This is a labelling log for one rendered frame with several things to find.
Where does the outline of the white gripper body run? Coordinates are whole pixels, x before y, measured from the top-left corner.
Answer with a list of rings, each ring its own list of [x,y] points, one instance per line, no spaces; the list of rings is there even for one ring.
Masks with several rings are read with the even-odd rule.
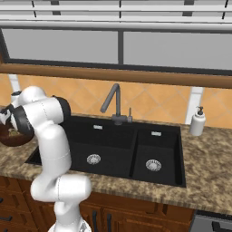
[[[11,108],[12,108],[12,105],[9,104],[8,106],[6,106],[0,111],[0,124],[6,125],[7,121],[11,117]]]

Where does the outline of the dark brown bowl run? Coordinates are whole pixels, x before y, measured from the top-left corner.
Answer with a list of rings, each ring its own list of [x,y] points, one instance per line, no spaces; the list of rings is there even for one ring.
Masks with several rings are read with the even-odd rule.
[[[34,136],[33,135],[23,135],[18,132],[11,123],[6,125],[0,124],[0,142],[8,147],[17,147],[25,145]]]

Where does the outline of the black double sink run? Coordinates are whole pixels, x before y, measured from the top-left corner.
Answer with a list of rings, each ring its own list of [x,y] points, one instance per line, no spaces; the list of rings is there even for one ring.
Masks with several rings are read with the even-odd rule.
[[[116,178],[184,188],[179,126],[72,116],[61,126],[67,135],[71,169]]]

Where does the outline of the brown wooden cupboard door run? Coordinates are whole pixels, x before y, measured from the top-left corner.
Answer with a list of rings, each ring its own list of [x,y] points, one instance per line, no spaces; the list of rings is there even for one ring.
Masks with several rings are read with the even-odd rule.
[[[98,206],[87,204],[87,203],[81,203],[80,204],[80,212],[82,214],[83,219],[89,224],[89,226],[93,231],[93,223],[92,223],[92,211],[97,211],[97,228],[98,232],[104,232],[104,228],[102,226],[102,209]]]
[[[139,214],[108,208],[104,209],[103,212],[106,231],[107,214],[111,214],[111,232],[189,232],[190,222],[144,217]]]

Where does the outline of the brown wooden drawer front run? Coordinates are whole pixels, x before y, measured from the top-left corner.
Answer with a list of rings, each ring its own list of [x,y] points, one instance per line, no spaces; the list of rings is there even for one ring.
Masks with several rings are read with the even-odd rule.
[[[0,203],[0,206],[4,208],[10,208],[26,213],[32,211],[22,193],[0,190],[0,198],[3,198],[3,202]]]
[[[11,221],[0,220],[0,232],[43,232],[34,222],[31,213],[0,208],[0,217],[12,216]]]

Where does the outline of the dark grey tap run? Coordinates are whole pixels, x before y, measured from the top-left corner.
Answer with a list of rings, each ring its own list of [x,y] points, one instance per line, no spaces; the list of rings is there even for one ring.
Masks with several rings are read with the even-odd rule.
[[[116,113],[111,116],[111,119],[114,121],[114,124],[119,126],[124,122],[132,123],[131,109],[129,109],[129,115],[121,115],[121,87],[118,83],[114,83],[111,87],[111,90],[106,97],[103,105],[101,106],[101,112],[105,113],[111,103],[112,98],[116,98]]]

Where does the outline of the brown wooden window sill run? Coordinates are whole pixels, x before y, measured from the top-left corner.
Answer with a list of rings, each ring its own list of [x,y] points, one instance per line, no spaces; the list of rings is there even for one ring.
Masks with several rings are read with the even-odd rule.
[[[232,89],[232,76],[0,63],[0,73]]]

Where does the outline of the white window blinds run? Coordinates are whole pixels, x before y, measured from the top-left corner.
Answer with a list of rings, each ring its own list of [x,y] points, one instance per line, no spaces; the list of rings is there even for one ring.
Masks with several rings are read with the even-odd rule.
[[[232,30],[232,0],[0,0],[0,25]]]

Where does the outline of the brown wooden fixed front panel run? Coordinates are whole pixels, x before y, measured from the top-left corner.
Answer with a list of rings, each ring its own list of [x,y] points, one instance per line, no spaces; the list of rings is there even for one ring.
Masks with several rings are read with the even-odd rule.
[[[87,199],[89,203],[109,208],[120,208],[157,218],[166,218],[181,223],[190,223],[194,210],[163,203],[150,202],[135,198],[125,198],[104,193],[93,192]]]

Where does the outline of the white soap dispenser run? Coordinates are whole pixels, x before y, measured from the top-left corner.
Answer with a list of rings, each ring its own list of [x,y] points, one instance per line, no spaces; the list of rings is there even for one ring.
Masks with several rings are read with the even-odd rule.
[[[206,122],[206,116],[205,113],[203,112],[203,107],[198,106],[197,111],[192,116],[189,132],[193,136],[200,136],[204,130],[205,122]]]

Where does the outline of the grey dishwasher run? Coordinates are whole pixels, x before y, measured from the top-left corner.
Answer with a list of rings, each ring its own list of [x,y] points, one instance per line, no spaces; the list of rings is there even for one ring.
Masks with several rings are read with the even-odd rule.
[[[197,210],[189,232],[232,232],[232,216]]]

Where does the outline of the window with dark frame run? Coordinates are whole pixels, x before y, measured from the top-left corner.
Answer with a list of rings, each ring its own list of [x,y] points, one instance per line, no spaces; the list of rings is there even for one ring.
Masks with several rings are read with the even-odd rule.
[[[232,34],[0,28],[7,63],[232,76]]]

